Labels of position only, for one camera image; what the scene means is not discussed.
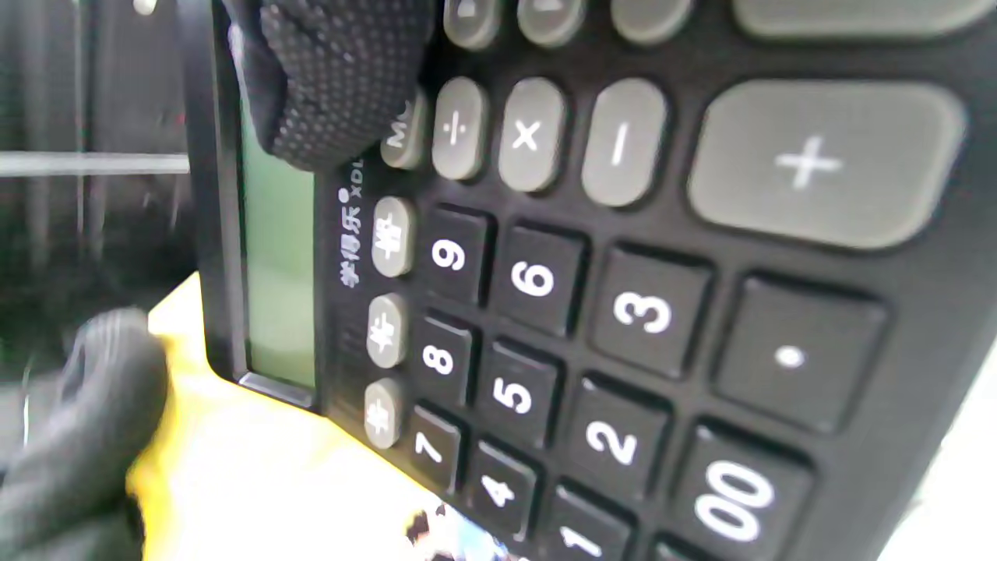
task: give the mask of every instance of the black button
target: black button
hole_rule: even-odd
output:
[[[879,304],[748,280],[718,389],[791,422],[841,423],[886,324]]]
[[[413,329],[411,371],[419,386],[441,403],[464,405],[478,334],[461,322],[430,315]]]
[[[463,434],[454,424],[416,405],[406,441],[412,465],[448,493],[457,489]]]
[[[514,228],[496,271],[495,309],[548,333],[566,334],[585,249],[580,238]]]
[[[541,547],[557,561],[622,561],[630,533],[629,524],[558,485]]]
[[[552,357],[496,341],[482,370],[475,409],[495,431],[542,448],[559,390],[559,372],[560,364]]]
[[[813,478],[768,448],[698,427],[672,501],[679,534],[730,561],[778,557]]]
[[[654,548],[653,561],[695,561],[695,559],[702,559],[702,557],[693,558],[683,553],[683,551],[679,551],[671,544],[659,543]]]
[[[468,506],[486,526],[526,538],[536,490],[536,472],[488,444],[479,442],[468,474]]]
[[[572,463],[613,494],[642,498],[669,415],[613,393],[592,380],[581,382],[568,449]]]
[[[482,301],[482,279],[491,264],[491,217],[474,211],[434,209],[426,220],[422,278],[426,287],[447,298]]]
[[[599,293],[593,344],[610,356],[681,376],[709,280],[706,268],[614,250]]]

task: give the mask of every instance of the calculator key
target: calculator key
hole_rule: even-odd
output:
[[[382,368],[398,365],[408,349],[409,311],[398,294],[371,300],[367,313],[367,354]]]
[[[751,279],[717,378],[724,395],[813,430],[841,422],[887,315],[878,303]]]
[[[607,207],[624,207],[651,189],[667,112],[653,84],[628,78],[595,99],[581,185]]]
[[[736,0],[741,26],[761,37],[934,37],[961,29],[997,6],[995,0]]]
[[[421,275],[428,290],[467,303],[482,300],[482,279],[492,260],[491,217],[473,211],[436,208],[426,221]]]
[[[541,47],[560,47],[581,27],[587,1],[519,0],[519,29]]]
[[[585,242],[516,227],[506,240],[496,272],[495,308],[543,331],[570,329]]]
[[[610,492],[642,498],[665,437],[668,413],[589,378],[581,387],[568,441],[571,461]]]
[[[614,250],[599,295],[594,345],[621,360],[681,376],[709,280],[705,268]]]
[[[430,105],[426,92],[417,88],[406,100],[405,110],[391,124],[391,134],[381,141],[381,159],[392,168],[412,170],[423,161]]]
[[[560,371],[552,357],[496,341],[478,382],[475,409],[498,434],[542,448],[560,390]]]
[[[458,47],[482,50],[499,32],[501,4],[501,0],[447,0],[444,33]]]
[[[557,561],[623,561],[629,524],[558,485],[540,545]]]
[[[412,374],[441,403],[464,405],[478,347],[478,333],[449,317],[430,315],[413,329]]]
[[[535,471],[491,444],[479,442],[468,485],[468,507],[486,522],[486,529],[508,532],[517,541],[525,539],[537,485]]]
[[[505,102],[498,174],[515,191],[539,191],[553,180],[560,160],[564,96],[549,80],[527,78]]]
[[[364,431],[375,448],[386,450],[398,442],[404,410],[402,386],[383,378],[364,391]]]
[[[965,129],[936,86],[748,82],[710,106],[689,198],[717,224],[887,248],[931,218]]]
[[[408,453],[412,465],[441,489],[457,489],[461,457],[461,430],[422,405],[416,405],[409,427]]]
[[[679,534],[730,561],[771,561],[802,514],[810,471],[700,426],[672,500]]]
[[[378,273],[390,279],[412,268],[416,241],[416,211],[397,197],[385,197],[374,207],[374,240],[371,261]]]
[[[638,45],[654,45],[674,36],[692,12],[692,0],[612,0],[616,31]]]
[[[481,168],[488,106],[482,87],[467,78],[454,78],[440,90],[433,166],[441,176],[464,180]]]
[[[696,561],[668,543],[659,543],[654,548],[652,561]]]

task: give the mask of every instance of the metal bar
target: metal bar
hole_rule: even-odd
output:
[[[0,178],[160,176],[190,173],[186,154],[0,152]]]

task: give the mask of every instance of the dotted grip glove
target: dotted grip glove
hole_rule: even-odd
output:
[[[166,406],[166,355],[135,309],[77,334],[47,423],[0,485],[0,560],[142,559],[141,516],[125,477]],[[0,411],[0,420],[20,411]]]
[[[222,0],[263,150],[338,166],[380,141],[415,92],[434,0]]]

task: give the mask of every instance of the number key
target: number key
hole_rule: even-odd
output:
[[[486,529],[512,534],[516,541],[526,537],[536,472],[497,447],[479,442],[468,473],[467,504],[485,520]]]
[[[409,427],[408,452],[413,466],[438,486],[452,493],[457,487],[457,470],[464,435],[456,425],[422,405],[416,405]]]
[[[709,279],[705,268],[614,250],[597,305],[593,345],[638,366],[681,376]]]
[[[464,405],[478,333],[460,321],[431,314],[413,329],[413,340],[411,371],[420,387],[442,403]]]
[[[812,485],[790,457],[700,426],[673,520],[683,537],[723,559],[776,559]]]
[[[497,341],[478,383],[475,408],[489,425],[542,448],[559,378],[560,364],[555,359],[515,343]]]
[[[625,521],[558,485],[542,543],[547,559],[622,561],[632,528]]]
[[[477,304],[491,262],[493,220],[488,215],[437,208],[426,222],[421,276],[443,297]]]
[[[496,272],[496,309],[548,333],[567,334],[585,254],[579,237],[514,228]]]
[[[581,382],[568,453],[587,479],[614,494],[644,496],[669,415],[647,399],[631,399]]]

